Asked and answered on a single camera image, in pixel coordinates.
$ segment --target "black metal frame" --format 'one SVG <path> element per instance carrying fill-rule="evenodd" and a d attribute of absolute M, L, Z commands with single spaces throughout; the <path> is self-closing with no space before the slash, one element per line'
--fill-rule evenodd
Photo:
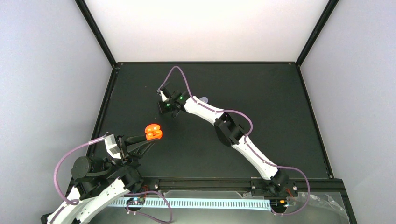
<path fill-rule="evenodd" d="M 118 75 L 118 70 L 120 69 L 120 66 L 123 65 L 124 63 L 134 63 L 134 62 L 116 62 L 114 59 L 108 45 L 106 44 L 106 41 L 101 34 L 98 26 L 96 25 L 96 22 L 90 13 L 87 4 L 85 3 L 84 0 L 75 0 L 78 7 L 80 8 L 82 14 L 84 15 L 87 23 L 89 24 L 92 32 L 94 33 L 96 39 L 98 40 L 98 43 L 100 44 L 103 52 L 105 53 L 109 63 L 113 67 L 112 73 L 110 75 L 110 80 L 106 88 L 106 92 L 102 101 L 102 105 L 100 107 L 99 115 L 96 120 L 95 128 L 92 133 L 92 139 L 95 139 L 99 136 L 99 132 L 103 123 L 103 119 L 106 114 L 107 106 L 109 104 L 110 96 L 111 93 L 113 92 L 114 84 L 117 79 Z M 332 169 L 330 166 L 329 159 L 327 157 L 327 153 L 325 150 L 325 146 L 323 144 L 318 124 L 316 122 L 316 118 L 313 113 L 312 105 L 308 96 L 308 92 L 306 90 L 305 84 L 304 84 L 304 79 L 301 74 L 300 66 L 302 65 L 304 59 L 307 57 L 310 49 L 314 45 L 315 40 L 317 39 L 320 31 L 323 29 L 325 23 L 327 22 L 328 18 L 330 17 L 333 9 L 337 5 L 339 0 L 329 0 L 327 3 L 321 17 L 319 18 L 315 28 L 313 29 L 307 43 L 305 44 L 300 56 L 296 60 L 296 62 L 268 62 L 271 64 L 274 63 L 289 63 L 289 64 L 295 64 L 296 69 L 299 73 L 300 79 L 301 79 L 301 84 L 303 85 L 304 91 L 305 91 L 305 96 L 311 111 L 312 119 L 315 124 L 315 128 L 318 134 L 318 138 L 321 144 L 321 148 L 323 151 L 323 156 L 324 156 L 324 164 L 327 168 L 327 172 L 329 175 L 329 179 L 309 179 L 310 182 L 310 189 L 311 191 L 316 191 L 316 192 L 339 192 L 341 194 L 341 197 L 343 199 L 343 203 L 345 206 L 345 209 L 348 213 L 349 216 L 349 221 L 351 224 L 356 224 L 356 218 L 354 216 L 352 206 L 349 202 L 348 194 L 347 191 L 345 190 L 344 183 L 341 179 L 334 179 Z M 219 63 L 219 62 L 202 62 L 202 63 Z M 88 147 L 87 151 L 87 156 L 92 156 L 95 150 L 95 146 L 91 145 Z M 149 185 L 152 185 L 151 188 L 154 186 L 157 186 L 158 189 L 161 190 L 233 190 L 233 191 L 238 191 L 238 192 L 246 192 L 246 191 L 251 191 L 252 186 L 255 184 L 258 184 L 260 180 L 255 180 L 255 179 L 211 179 L 211 178 L 194 178 L 194 179 L 187 179 L 187 178 L 162 178 L 162 177 L 150 177 L 150 178 L 144 178 L 145 181 L 148 182 Z M 292 179 L 290 180 L 291 182 L 295 183 L 299 191 L 306 191 L 306 184 L 303 179 Z M 68 192 L 69 193 L 71 187 L 73 186 L 74 181 L 72 180 L 70 182 Z M 259 191 L 252 191 L 252 194 L 255 194 L 257 196 L 260 195 Z"/>

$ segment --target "white cable carrier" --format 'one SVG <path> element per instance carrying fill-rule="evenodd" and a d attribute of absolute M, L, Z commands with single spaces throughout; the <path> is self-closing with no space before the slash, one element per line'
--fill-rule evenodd
<path fill-rule="evenodd" d="M 121 197 L 109 207 L 126 207 L 130 197 Z M 167 198 L 171 208 L 183 209 L 247 209 L 271 211 L 269 200 L 264 199 L 209 199 L 209 198 Z M 162 198 L 147 197 L 144 205 L 130 204 L 130 208 L 167 208 Z"/>

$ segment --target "cable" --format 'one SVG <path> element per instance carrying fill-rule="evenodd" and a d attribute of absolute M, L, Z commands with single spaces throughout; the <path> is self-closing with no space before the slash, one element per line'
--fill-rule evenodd
<path fill-rule="evenodd" d="M 182 76 L 183 76 L 183 79 L 184 79 L 184 82 L 185 82 L 186 87 L 187 87 L 188 94 L 190 95 L 190 98 L 192 98 L 192 100 L 193 100 L 195 103 L 197 103 L 197 101 L 194 99 L 193 95 L 191 94 L 190 87 L 188 86 L 188 82 L 187 82 L 187 79 L 186 79 L 186 77 L 185 77 L 185 75 L 184 75 L 184 72 L 183 72 L 182 69 L 181 69 L 179 66 L 177 66 L 177 65 L 175 65 L 175 66 L 172 67 L 172 69 L 169 71 L 168 75 L 166 76 L 165 81 L 161 84 L 161 86 L 158 88 L 158 90 L 160 90 L 160 88 L 166 83 L 166 81 L 168 80 L 169 76 L 172 74 L 172 71 L 173 71 L 175 68 L 179 69 L 179 71 L 181 72 L 181 74 L 182 74 Z M 211 109 L 210 107 L 201 104 L 200 102 L 198 102 L 198 105 L 200 105 L 200 106 L 202 106 L 203 108 L 205 108 L 205 109 L 207 109 L 207 110 L 210 110 L 210 111 L 212 111 L 212 112 L 232 112 L 232 113 L 237 113 L 237 114 L 243 116 L 244 118 L 246 118 L 246 119 L 248 120 L 249 124 L 250 124 L 250 130 L 249 130 L 249 131 L 247 132 L 247 134 L 245 135 L 245 143 L 246 143 L 247 147 L 250 148 L 250 150 L 251 150 L 251 151 L 263 162 L 263 163 L 265 163 L 265 164 L 267 164 L 267 165 L 269 165 L 269 166 L 272 166 L 272 167 L 276 167 L 276 168 L 290 169 L 290 170 L 298 171 L 298 172 L 301 173 L 301 175 L 304 177 L 305 182 L 306 182 L 306 184 L 307 184 L 307 188 L 308 188 L 308 197 L 307 197 L 307 200 L 305 201 L 304 205 L 303 205 L 300 209 L 298 209 L 298 210 L 296 210 L 296 211 L 294 211 L 294 212 L 291 212 L 291 213 L 287 213 L 287 214 L 276 213 L 273 209 L 271 209 L 271 211 L 272 211 L 275 215 L 282 215 L 282 216 L 293 215 L 293 214 L 296 214 L 296 213 L 300 212 L 302 209 L 304 209 L 304 208 L 307 206 L 307 204 L 308 204 L 308 202 L 309 202 L 309 199 L 310 199 L 310 194 L 311 194 L 310 185 L 309 185 L 309 181 L 308 181 L 307 176 L 304 174 L 303 171 L 301 171 L 301 170 L 298 169 L 298 168 L 295 168 L 295 167 L 284 167 L 284 166 L 278 166 L 278 165 L 275 165 L 275 164 L 271 164 L 271 163 L 265 161 L 259 154 L 257 154 L 257 153 L 252 149 L 252 147 L 247 143 L 247 140 L 246 140 L 246 138 L 247 138 L 247 137 L 250 135 L 250 133 L 253 131 L 253 123 L 252 123 L 252 120 L 251 120 L 248 116 L 246 116 L 246 115 L 245 115 L 244 113 L 242 113 L 242 112 L 235 111 L 235 110 L 221 110 L 221 111 L 215 111 L 215 110 Z"/>
<path fill-rule="evenodd" d="M 81 148 L 83 148 L 83 147 L 85 147 L 85 146 L 92 145 L 92 144 L 98 143 L 98 142 L 100 142 L 100 141 L 103 141 L 103 140 L 105 139 L 105 137 L 106 137 L 106 136 L 104 135 L 104 136 L 99 137 L 99 138 L 97 138 L 97 139 L 91 140 L 91 141 L 89 141 L 89 142 L 87 142 L 87 143 L 84 143 L 84 144 L 82 144 L 81 146 L 77 146 L 76 148 L 74 148 L 74 149 L 72 149 L 71 151 L 69 151 L 68 153 L 66 153 L 66 154 L 61 158 L 61 160 L 59 160 L 57 166 L 55 167 L 55 171 L 54 171 L 54 185 L 55 185 L 55 189 L 57 190 L 59 196 L 60 196 L 66 203 L 71 204 L 71 205 L 78 205 L 78 200 L 69 200 L 69 199 L 67 199 L 67 198 L 63 195 L 63 193 L 62 193 L 62 191 L 61 191 L 61 189 L 60 189 L 60 187 L 59 187 L 59 183 L 58 183 L 58 171 L 59 171 L 59 168 L 60 168 L 61 164 L 62 164 L 63 161 L 64 161 L 67 157 L 69 157 L 73 152 L 75 152 L 75 151 L 77 151 L 77 150 L 79 150 L 79 149 L 81 149 Z"/>
<path fill-rule="evenodd" d="M 143 185 L 142 188 L 144 189 L 144 191 L 149 191 L 149 187 L 147 185 Z"/>
<path fill-rule="evenodd" d="M 172 219 L 173 219 L 172 208 L 170 207 L 170 204 L 169 204 L 168 200 L 166 200 L 166 198 L 165 198 L 163 195 L 161 195 L 160 193 L 158 193 L 158 192 L 156 192 L 156 191 L 153 191 L 153 190 L 149 190 L 149 191 L 144 191 L 144 192 L 141 192 L 141 193 L 126 194 L 125 196 L 139 196 L 139 195 L 144 195 L 144 194 L 148 194 L 148 193 L 157 194 L 158 196 L 160 196 L 160 197 L 165 201 L 166 205 L 167 205 L 168 208 L 169 208 L 169 212 L 170 212 L 170 219 L 169 219 L 169 221 L 163 221 L 163 220 L 160 220 L 160 219 L 158 219 L 158 218 L 155 218 L 155 217 L 153 217 L 153 216 L 151 216 L 151 215 L 148 215 L 148 214 L 146 214 L 146 213 L 139 212 L 139 211 L 133 211 L 134 215 L 136 215 L 136 214 L 142 215 L 142 216 L 145 216 L 145 217 L 147 217 L 147 218 L 151 218 L 152 220 L 154 220 L 154 221 L 156 221 L 156 222 L 158 222 L 158 223 L 161 223 L 161 224 L 169 224 L 169 223 L 171 223 L 171 222 L 172 222 Z M 128 212 L 128 213 L 131 212 L 131 210 L 129 210 L 129 205 L 130 205 L 130 204 L 132 204 L 132 202 L 129 202 L 129 203 L 127 204 L 127 212 Z"/>
<path fill-rule="evenodd" d="M 285 189 L 286 193 L 288 193 L 290 195 L 290 198 L 294 199 L 294 196 L 291 194 L 290 190 L 288 188 Z"/>
<path fill-rule="evenodd" d="M 55 221 L 55 219 L 58 217 L 58 215 L 62 212 L 63 209 L 65 209 L 66 206 L 61 207 L 54 215 L 54 217 L 52 217 L 51 221 L 49 223 L 53 223 Z"/>

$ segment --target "purple tube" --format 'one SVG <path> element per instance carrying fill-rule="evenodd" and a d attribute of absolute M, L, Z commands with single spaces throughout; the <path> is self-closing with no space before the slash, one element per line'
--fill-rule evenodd
<path fill-rule="evenodd" d="M 51 219 L 51 221 L 49 223 L 53 223 L 55 221 L 55 219 L 58 217 L 58 215 L 62 212 L 62 210 L 65 209 L 65 207 L 61 207 L 56 214 L 54 215 L 54 217 Z"/>
<path fill-rule="evenodd" d="M 294 211 L 294 212 L 287 213 L 287 214 L 276 213 L 276 212 L 273 211 L 272 209 L 271 209 L 271 211 L 272 211 L 274 214 L 276 214 L 276 215 L 289 216 L 289 215 L 296 214 L 296 213 L 300 212 L 301 210 L 303 210 L 303 209 L 307 206 L 307 204 L 308 204 L 308 202 L 309 202 L 310 195 L 311 195 L 311 190 L 310 190 L 309 181 L 308 181 L 308 178 L 307 178 L 307 176 L 305 175 L 305 173 L 304 173 L 303 171 L 301 171 L 300 169 L 296 168 L 296 167 L 283 167 L 283 166 L 278 166 L 278 165 L 269 163 L 269 162 L 265 161 L 259 154 L 257 154 L 257 153 L 252 149 L 252 147 L 246 142 L 246 136 L 245 136 L 245 143 L 246 143 L 247 147 L 248 147 L 257 157 L 259 157 L 259 159 L 260 159 L 262 162 L 264 162 L 265 164 L 267 164 L 267 165 L 269 165 L 269 166 L 272 166 L 272 167 L 276 167 L 276 168 L 291 169 L 291 170 L 298 171 L 298 172 L 301 173 L 301 175 L 304 177 L 305 182 L 306 182 L 306 184 L 307 184 L 307 188 L 308 188 L 308 198 L 307 198 L 307 200 L 305 201 L 304 205 L 303 205 L 301 208 L 299 208 L 298 210 L 296 210 L 296 211 Z"/>
<path fill-rule="evenodd" d="M 100 142 L 100 141 L 104 140 L 105 137 L 106 137 L 106 136 L 102 136 L 102 137 L 99 137 L 99 138 L 97 138 L 97 139 L 91 140 L 91 141 L 89 141 L 89 142 L 87 142 L 87 143 L 84 143 L 84 144 L 82 144 L 81 146 L 77 146 L 76 148 L 74 148 L 74 149 L 72 149 L 71 151 L 69 151 L 68 153 L 66 153 L 66 154 L 61 158 L 61 160 L 59 160 L 57 166 L 55 167 L 55 171 L 54 171 L 54 185 L 55 185 L 55 189 L 57 190 L 59 196 L 60 196 L 65 202 L 67 202 L 68 204 L 71 204 L 71 205 L 78 205 L 78 200 L 77 200 L 77 201 L 74 201 L 74 200 L 69 200 L 69 199 L 67 199 L 67 198 L 63 195 L 63 193 L 62 193 L 62 191 L 61 191 L 61 189 L 60 189 L 60 187 L 59 187 L 59 183 L 58 183 L 58 171 L 59 171 L 59 168 L 61 167 L 61 164 L 62 164 L 63 161 L 64 161 L 67 157 L 69 157 L 73 152 L 75 152 L 75 151 L 77 151 L 77 150 L 79 150 L 79 149 L 81 149 L 81 148 L 84 148 L 85 146 L 92 145 L 92 144 L 95 144 L 95 143 L 97 143 L 97 142 Z"/>
<path fill-rule="evenodd" d="M 168 200 L 166 200 L 166 198 L 165 198 L 163 195 L 161 195 L 160 193 L 158 193 L 158 192 L 156 192 L 156 191 L 153 191 L 153 190 L 149 190 L 149 191 L 144 191 L 144 192 L 141 192 L 141 193 L 126 194 L 125 196 L 139 196 L 139 195 L 145 195 L 145 194 L 149 194 L 149 193 L 157 194 L 158 196 L 160 196 L 160 197 L 165 201 L 166 205 L 167 205 L 168 208 L 169 208 L 169 212 L 170 212 L 170 219 L 169 219 L 169 221 L 163 221 L 163 220 L 160 220 L 160 219 L 158 219 L 158 218 L 155 218 L 155 217 L 153 217 L 153 216 L 151 216 L 151 215 L 148 215 L 148 214 L 146 214 L 146 213 L 139 212 L 139 211 L 133 211 L 133 213 L 134 213 L 134 214 L 138 214 L 138 215 L 145 216 L 145 217 L 147 217 L 147 218 L 151 218 L 152 220 L 154 220 L 154 221 L 156 221 L 156 222 L 158 222 L 158 223 L 161 223 L 161 224 L 169 224 L 169 223 L 171 223 L 171 222 L 172 222 L 172 219 L 173 219 L 172 208 L 170 207 L 170 204 L 169 204 Z M 131 212 L 131 210 L 129 210 L 129 205 L 130 205 L 130 204 L 131 204 L 131 203 L 128 203 L 128 204 L 127 204 L 127 211 L 128 211 L 128 213 Z"/>
<path fill-rule="evenodd" d="M 184 82 L 186 83 L 188 95 L 190 95 L 190 97 L 192 98 L 192 100 L 193 100 L 194 102 L 197 102 L 197 101 L 192 97 L 192 94 L 191 94 L 191 91 L 190 91 L 190 87 L 188 86 L 188 82 L 187 82 L 187 79 L 186 79 L 186 77 L 185 77 L 185 75 L 184 75 L 183 70 L 182 70 L 179 66 L 177 66 L 177 65 L 173 66 L 172 69 L 170 69 L 170 71 L 169 71 L 168 75 L 166 76 L 165 80 L 163 81 L 163 83 L 162 83 L 162 84 L 160 85 L 160 87 L 158 88 L 158 91 L 160 90 L 161 87 L 163 87 L 163 85 L 165 85 L 166 81 L 168 80 L 168 78 L 170 77 L 170 75 L 172 74 L 172 72 L 173 72 L 174 69 L 179 69 L 180 73 L 182 73 Z"/>

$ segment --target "white backdrop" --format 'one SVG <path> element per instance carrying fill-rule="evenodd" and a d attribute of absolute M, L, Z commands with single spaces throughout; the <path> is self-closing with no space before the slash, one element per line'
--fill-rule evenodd
<path fill-rule="evenodd" d="M 116 61 L 296 61 L 327 0 L 87 0 Z"/>
<path fill-rule="evenodd" d="M 394 0 L 339 1 L 301 67 L 360 224 L 396 220 L 395 9 Z"/>
<path fill-rule="evenodd" d="M 74 1 L 1 0 L 0 30 L 0 223 L 36 224 L 62 203 L 55 166 L 91 139 L 112 68 Z M 85 153 L 62 164 L 64 193 Z"/>

